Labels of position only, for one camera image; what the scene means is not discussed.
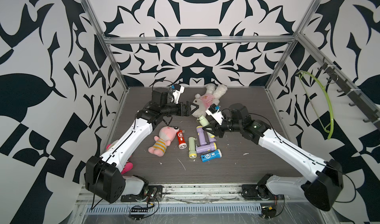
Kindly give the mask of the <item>green flashlight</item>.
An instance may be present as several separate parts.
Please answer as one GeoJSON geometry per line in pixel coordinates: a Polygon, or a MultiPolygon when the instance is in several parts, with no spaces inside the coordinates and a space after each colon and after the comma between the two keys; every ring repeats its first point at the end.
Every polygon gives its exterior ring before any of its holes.
{"type": "Polygon", "coordinates": [[[203,128],[204,128],[204,126],[208,125],[208,123],[209,123],[208,119],[204,115],[199,116],[197,118],[197,121],[203,126],[203,128]]]}
{"type": "Polygon", "coordinates": [[[195,159],[197,157],[196,142],[194,137],[189,137],[189,158],[195,159]]]}

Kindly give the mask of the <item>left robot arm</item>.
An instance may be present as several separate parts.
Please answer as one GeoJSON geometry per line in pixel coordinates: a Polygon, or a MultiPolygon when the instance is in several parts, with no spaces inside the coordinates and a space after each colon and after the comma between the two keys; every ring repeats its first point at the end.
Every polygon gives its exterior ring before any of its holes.
{"type": "Polygon", "coordinates": [[[139,110],[134,122],[124,135],[99,157],[92,156],[86,163],[85,188],[95,196],[114,203],[122,195],[138,195],[145,182],[135,176],[123,177],[130,156],[164,120],[164,117],[190,116],[199,106],[193,102],[180,102],[184,92],[181,85],[172,85],[168,89],[156,88],[152,91],[151,100],[139,110]]]}

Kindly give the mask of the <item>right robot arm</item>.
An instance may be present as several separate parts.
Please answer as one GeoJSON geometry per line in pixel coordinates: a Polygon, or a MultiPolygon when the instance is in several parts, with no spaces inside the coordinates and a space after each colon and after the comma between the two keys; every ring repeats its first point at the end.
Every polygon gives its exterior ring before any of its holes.
{"type": "Polygon", "coordinates": [[[280,177],[266,174],[256,185],[255,198],[269,199],[276,195],[289,195],[306,199],[322,211],[329,211],[343,190],[342,166],[331,159],[306,152],[285,139],[271,125],[251,117],[247,108],[236,103],[230,106],[226,117],[219,106],[211,105],[206,113],[214,121],[205,130],[219,138],[226,132],[239,132],[245,139],[257,144],[291,165],[300,177],[280,177]]]}

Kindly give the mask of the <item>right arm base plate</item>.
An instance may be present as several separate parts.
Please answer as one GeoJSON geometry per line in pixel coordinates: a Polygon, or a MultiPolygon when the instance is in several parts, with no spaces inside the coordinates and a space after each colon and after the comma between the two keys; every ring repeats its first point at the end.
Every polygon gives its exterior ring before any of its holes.
{"type": "Polygon", "coordinates": [[[284,199],[283,195],[272,194],[265,185],[243,184],[241,189],[241,195],[245,200],[279,201],[284,199]]]}

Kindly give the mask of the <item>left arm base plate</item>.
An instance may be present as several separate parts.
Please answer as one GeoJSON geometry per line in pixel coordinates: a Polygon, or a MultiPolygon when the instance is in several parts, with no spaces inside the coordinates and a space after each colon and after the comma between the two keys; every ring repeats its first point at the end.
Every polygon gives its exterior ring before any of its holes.
{"type": "Polygon", "coordinates": [[[162,194],[163,194],[162,185],[148,185],[143,188],[140,194],[122,195],[120,201],[121,202],[144,202],[144,201],[147,201],[148,198],[156,198],[158,200],[161,200],[162,194]]]}

